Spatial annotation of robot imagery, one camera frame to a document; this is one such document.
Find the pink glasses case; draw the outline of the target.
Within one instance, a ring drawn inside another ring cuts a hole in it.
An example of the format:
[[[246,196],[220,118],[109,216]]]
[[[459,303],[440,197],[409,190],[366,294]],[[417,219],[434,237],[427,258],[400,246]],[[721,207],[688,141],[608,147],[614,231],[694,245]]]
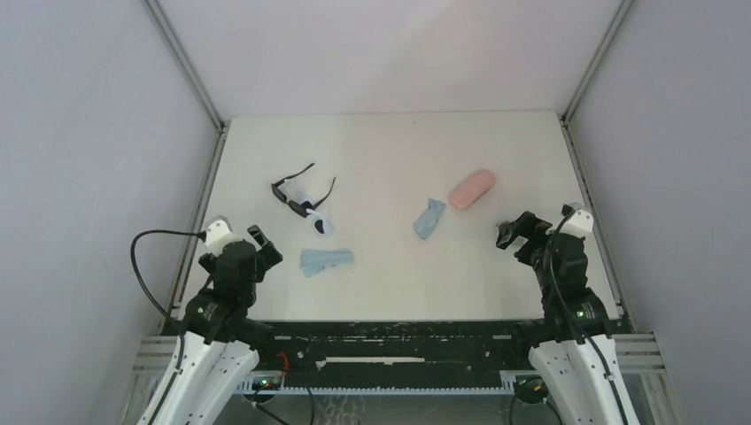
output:
[[[469,174],[449,192],[449,204],[458,210],[471,207],[496,183],[494,172],[479,169]]]

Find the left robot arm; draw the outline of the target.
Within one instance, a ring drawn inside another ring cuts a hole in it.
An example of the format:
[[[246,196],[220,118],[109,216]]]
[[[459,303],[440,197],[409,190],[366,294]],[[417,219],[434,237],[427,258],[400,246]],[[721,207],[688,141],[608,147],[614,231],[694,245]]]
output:
[[[168,321],[177,345],[138,423],[214,423],[271,344],[271,327],[249,319],[248,312],[257,301],[257,284],[283,255],[259,226],[247,232],[244,239],[216,217],[195,234],[206,248],[198,263],[208,279],[182,319]]]

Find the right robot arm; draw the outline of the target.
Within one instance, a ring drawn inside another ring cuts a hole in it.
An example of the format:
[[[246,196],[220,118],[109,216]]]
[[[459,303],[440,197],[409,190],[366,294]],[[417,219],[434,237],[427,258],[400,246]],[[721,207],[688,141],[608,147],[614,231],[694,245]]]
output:
[[[543,404],[561,424],[637,424],[616,355],[608,313],[588,285],[585,239],[591,212],[564,205],[553,224],[523,212],[498,225],[497,248],[520,247],[516,260],[533,270],[543,316],[516,324],[512,340],[534,369],[514,384],[508,421],[521,405]]]

